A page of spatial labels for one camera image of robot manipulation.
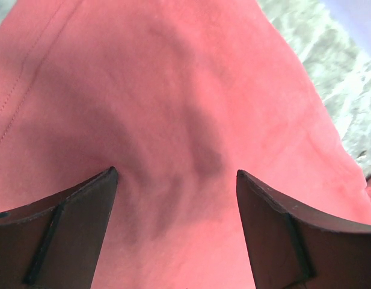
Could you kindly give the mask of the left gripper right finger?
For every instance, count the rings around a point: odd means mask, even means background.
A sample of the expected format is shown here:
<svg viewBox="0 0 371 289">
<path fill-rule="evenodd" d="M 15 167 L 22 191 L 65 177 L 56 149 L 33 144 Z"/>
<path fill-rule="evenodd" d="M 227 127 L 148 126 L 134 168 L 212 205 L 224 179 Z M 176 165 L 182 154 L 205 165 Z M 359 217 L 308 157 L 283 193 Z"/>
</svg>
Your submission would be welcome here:
<svg viewBox="0 0 371 289">
<path fill-rule="evenodd" d="M 243 170 L 236 195 L 256 288 L 371 288 L 371 225 L 310 207 Z"/>
</svg>

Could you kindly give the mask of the salmon pink t shirt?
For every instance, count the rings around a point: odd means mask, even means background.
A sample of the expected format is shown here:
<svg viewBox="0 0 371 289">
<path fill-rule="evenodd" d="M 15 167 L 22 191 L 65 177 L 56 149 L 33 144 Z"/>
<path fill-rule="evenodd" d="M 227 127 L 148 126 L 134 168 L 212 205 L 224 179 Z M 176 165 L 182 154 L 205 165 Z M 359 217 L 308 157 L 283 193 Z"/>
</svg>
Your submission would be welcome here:
<svg viewBox="0 0 371 289">
<path fill-rule="evenodd" d="M 0 211 L 120 176 L 94 288 L 253 288 L 236 172 L 371 225 L 371 185 L 256 1 L 17 1 Z"/>
</svg>

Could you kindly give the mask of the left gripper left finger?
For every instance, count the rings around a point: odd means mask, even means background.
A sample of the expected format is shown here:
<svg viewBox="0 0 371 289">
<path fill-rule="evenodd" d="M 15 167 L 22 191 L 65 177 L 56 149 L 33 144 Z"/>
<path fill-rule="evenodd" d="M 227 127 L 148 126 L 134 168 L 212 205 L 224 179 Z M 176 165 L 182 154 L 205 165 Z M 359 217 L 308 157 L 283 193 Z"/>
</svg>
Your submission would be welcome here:
<svg viewBox="0 0 371 289">
<path fill-rule="evenodd" d="M 0 288 L 90 288 L 117 190 L 102 173 L 0 212 Z"/>
</svg>

